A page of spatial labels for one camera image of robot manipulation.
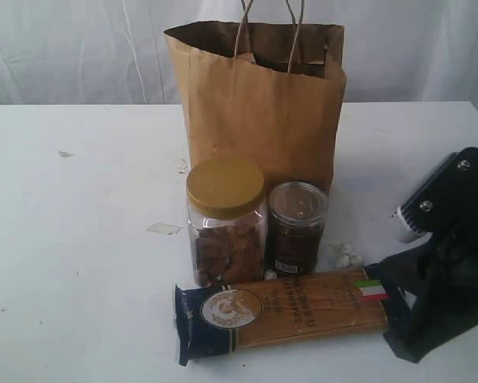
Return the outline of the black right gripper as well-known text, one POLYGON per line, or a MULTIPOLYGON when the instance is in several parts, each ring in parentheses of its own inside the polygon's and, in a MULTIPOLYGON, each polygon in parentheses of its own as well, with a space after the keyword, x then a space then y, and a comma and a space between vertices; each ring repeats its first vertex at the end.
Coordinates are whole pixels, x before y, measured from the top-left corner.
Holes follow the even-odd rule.
POLYGON ((430 238, 380 263, 412 307, 383 336, 396 357, 417 364, 478 325, 478 148, 458 152, 410 211, 430 238))

